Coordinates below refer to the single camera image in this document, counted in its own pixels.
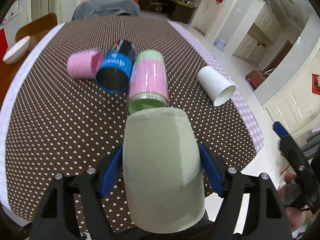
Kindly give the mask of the person's right hand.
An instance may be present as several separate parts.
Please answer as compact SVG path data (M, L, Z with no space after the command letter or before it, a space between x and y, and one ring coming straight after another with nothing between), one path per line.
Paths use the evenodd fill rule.
M279 193L281 200L285 199L286 185L291 180L295 179L295 177L296 177L296 175L292 174L292 173L289 173L284 177L286 184L278 190L278 193ZM303 225L303 223L306 220L306 211L302 212L299 209L296 209L294 207L287 207L285 210L286 210L286 214L289 219L289 224L290 224L290 228L291 228L292 232L297 230L300 226Z

